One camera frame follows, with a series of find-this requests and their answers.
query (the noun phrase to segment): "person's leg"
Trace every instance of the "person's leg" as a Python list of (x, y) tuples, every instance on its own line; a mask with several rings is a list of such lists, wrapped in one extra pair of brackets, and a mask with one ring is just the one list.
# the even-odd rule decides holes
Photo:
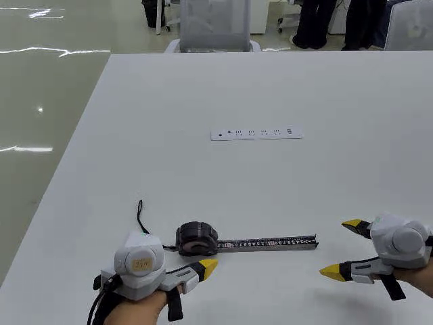
[(302, 9), (300, 10), (298, 31), (293, 38), (293, 43), (303, 49), (310, 47), (317, 13), (317, 4), (318, 0), (304, 0)]
[(369, 3), (369, 17), (365, 34), (361, 40), (361, 47), (368, 49), (373, 44), (373, 34), (380, 25), (387, 0), (365, 0)]
[(358, 50), (368, 24), (367, 0), (352, 0), (347, 11), (346, 37), (343, 50)]
[(326, 44), (326, 34), (337, 0), (320, 0), (315, 19), (314, 38), (311, 43), (313, 49), (319, 49)]

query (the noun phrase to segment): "white table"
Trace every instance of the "white table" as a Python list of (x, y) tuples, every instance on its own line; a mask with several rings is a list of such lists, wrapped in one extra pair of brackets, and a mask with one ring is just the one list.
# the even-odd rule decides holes
[[(432, 75), (431, 52), (112, 56), (0, 290), (0, 324), (85, 324), (93, 277), (137, 228), (140, 198), (169, 244), (194, 219), (221, 239), (321, 240), (219, 255), (182, 324), (429, 324), (432, 300), (407, 285), (392, 302), (380, 283), (318, 270), (374, 255), (345, 219), (432, 223)], [(209, 140), (212, 128), (285, 124), (305, 138)]]

